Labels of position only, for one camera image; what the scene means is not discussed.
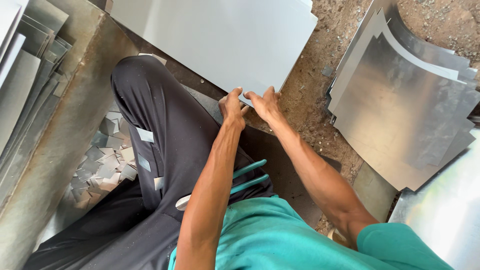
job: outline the forearm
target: forearm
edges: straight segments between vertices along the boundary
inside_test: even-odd
[[[314,202],[355,246],[362,223],[351,220],[364,220],[366,224],[377,221],[365,209],[350,184],[302,140],[283,116],[272,117],[269,125]]]
[[[214,269],[241,127],[225,120],[183,216],[175,269]]]

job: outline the knee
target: knee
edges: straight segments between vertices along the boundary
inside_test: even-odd
[[[142,79],[158,78],[167,72],[165,66],[150,55],[126,57],[115,66],[112,78],[116,80],[129,80],[141,77]]]
[[[112,89],[123,96],[125,91],[137,92],[148,89],[142,86],[161,83],[167,75],[168,70],[158,59],[150,55],[129,56],[120,60],[113,69]]]

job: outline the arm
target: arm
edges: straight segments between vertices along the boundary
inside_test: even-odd
[[[241,87],[219,102],[224,121],[212,145],[188,202],[177,244],[176,270],[215,269],[215,256],[232,186],[233,163],[240,132],[245,128],[240,110]]]
[[[313,201],[356,248],[360,231],[378,221],[365,209],[350,184],[290,127],[278,105],[280,95],[272,86],[263,97],[253,92],[244,94],[275,132]]]

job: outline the hand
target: hand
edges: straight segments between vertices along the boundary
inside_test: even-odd
[[[239,95],[242,93],[242,87],[233,89],[228,95],[218,102],[218,107],[223,116],[223,122],[238,124],[243,130],[245,128],[245,120],[243,116],[247,113],[249,106],[240,109],[241,102]]]
[[[246,99],[252,101],[258,116],[265,120],[269,125],[273,120],[283,118],[282,111],[278,104],[278,99],[281,95],[281,93],[275,93],[273,86],[267,88],[263,97],[252,91],[243,94]]]

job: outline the teal plier handle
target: teal plier handle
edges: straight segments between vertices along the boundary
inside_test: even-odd
[[[254,170],[258,167],[261,167],[263,165],[265,165],[265,163],[267,163],[267,160],[261,160],[261,161],[257,161],[257,162],[254,162],[248,166],[245,166],[243,168],[241,168],[240,170],[238,171],[235,171],[233,173],[233,179],[239,177],[240,175],[243,175],[251,170]],[[268,178],[268,174],[264,174],[263,176],[260,176],[258,178],[255,178],[253,180],[250,180],[248,182],[245,182],[243,184],[240,184],[238,186],[234,186],[231,191],[230,191],[230,194],[233,194],[233,193],[236,193],[236,192],[239,192],[240,190],[244,190],[245,188],[247,187],[251,187],[253,186],[254,184],[258,184],[260,182],[263,182],[265,181],[266,179]]]

